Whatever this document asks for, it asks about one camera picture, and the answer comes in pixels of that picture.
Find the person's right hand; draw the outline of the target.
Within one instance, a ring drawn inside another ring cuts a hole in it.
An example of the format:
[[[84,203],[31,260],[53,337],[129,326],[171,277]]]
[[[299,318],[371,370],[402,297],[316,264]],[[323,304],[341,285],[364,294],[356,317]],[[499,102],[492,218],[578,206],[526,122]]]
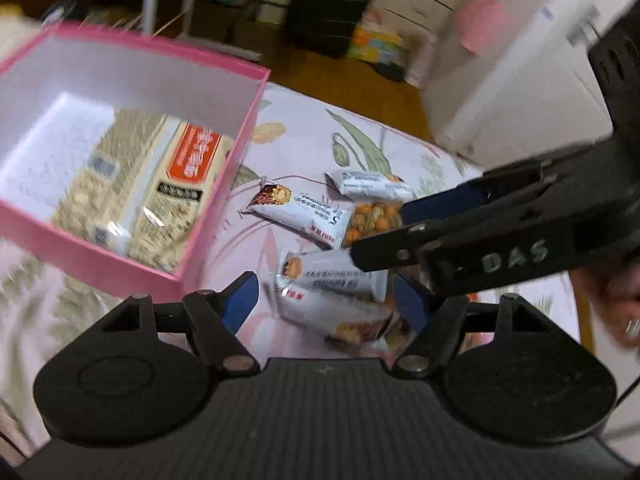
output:
[[[610,336],[623,348],[639,347],[639,263],[585,266],[585,289]]]

